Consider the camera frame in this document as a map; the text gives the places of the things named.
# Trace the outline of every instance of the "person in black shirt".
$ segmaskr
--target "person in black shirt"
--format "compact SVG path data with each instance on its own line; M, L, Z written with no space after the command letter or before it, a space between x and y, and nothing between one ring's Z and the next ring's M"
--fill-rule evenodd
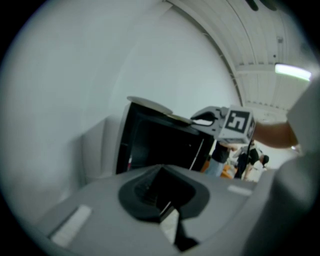
M219 177L224 169L225 162L229 157L230 150L236 151L238 148L232 145L216 142L212 153L209 167L204 171L205 174Z
M245 172L245 170L247 168L247 152L248 152L248 147L244 146L244 147L240 148L239 151L233 156L234 158L239 156L238 157L238 165L237 165L238 170L237 170L236 174L234 175L235 179L241 179L243 173ZM248 168L245 173L244 179L247 178L250 169L254 166L254 164L257 161L260 161L264 167L265 164L269 162L269 156L262 154L261 150L259 150L256 147L256 145L253 141L250 146Z

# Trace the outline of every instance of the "white ceiling beam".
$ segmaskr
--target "white ceiling beam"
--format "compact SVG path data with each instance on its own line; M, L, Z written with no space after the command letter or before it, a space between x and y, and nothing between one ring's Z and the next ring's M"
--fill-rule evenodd
M176 6L178 8L180 8L185 13L190 15L196 22L198 22L204 28L204 30L209 34L209 36L218 45L218 47L222 51L227 63L229 64L232 73L235 75L235 77L233 77L233 79L235 79L237 87L239 89L242 105L245 106L247 99L246 99L246 95L245 95L244 86L242 83L240 83L239 79L237 79L237 77L236 77L237 70L236 70L235 64L231 58L231 55L229 54L229 51L225 45L226 42L223 42L221 40L220 36L218 35L219 33L216 30L214 30L212 24L210 24L210 16L206 15L206 12L205 12L208 10L203 11L201 9L198 9L198 8L196 8L195 5L193 5L192 1L188 1L188 0L185 0L185 1L166 0L166 1L173 4L174 6Z
M260 104L247 103L253 110L253 116L258 122L281 123L287 120L287 113L283 109L272 108Z
M238 65L235 69L238 75L275 73L275 65L273 64Z
M261 109L264 111L268 112L274 112L278 115L287 115L288 111L283 110L282 108L276 108L274 106L269 106L269 105L263 105L263 104L257 104L257 103L252 103L252 102L246 102L245 105L250 108L256 108L256 109Z

